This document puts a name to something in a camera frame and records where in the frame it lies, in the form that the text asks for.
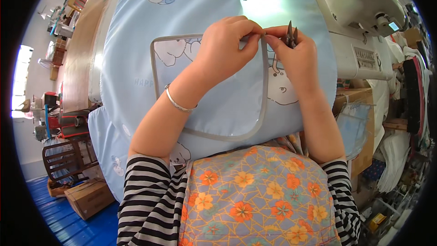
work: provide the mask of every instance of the floral apron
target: floral apron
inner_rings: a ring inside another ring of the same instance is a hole
[[[296,138],[189,162],[179,245],[341,245],[326,173]]]

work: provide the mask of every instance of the person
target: person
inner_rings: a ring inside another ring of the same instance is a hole
[[[290,49],[280,39],[286,32],[245,16],[223,18],[207,28],[197,57],[168,90],[176,105],[195,108],[254,57],[263,36],[299,98],[309,154],[294,134],[189,161],[170,175],[169,154],[189,112],[164,92],[132,137],[117,245],[358,243],[359,213],[341,134],[318,84],[315,43],[298,32]]]

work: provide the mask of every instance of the blue floor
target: blue floor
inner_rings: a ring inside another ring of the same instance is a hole
[[[28,187],[47,225],[63,245],[116,244],[117,201],[84,221],[65,197],[55,198],[48,194],[47,179],[43,177],[28,182]]]

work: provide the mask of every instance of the pliers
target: pliers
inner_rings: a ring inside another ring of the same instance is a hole
[[[293,28],[292,28],[292,21],[290,20],[290,23],[288,24],[288,30],[286,35],[285,44],[289,47],[294,49],[296,45],[298,44],[298,28],[295,28],[294,34],[292,34]]]

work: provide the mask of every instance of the wooden table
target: wooden table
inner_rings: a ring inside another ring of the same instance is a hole
[[[108,0],[87,0],[69,42],[65,59],[63,110],[72,112],[90,107],[88,80],[93,45]]]

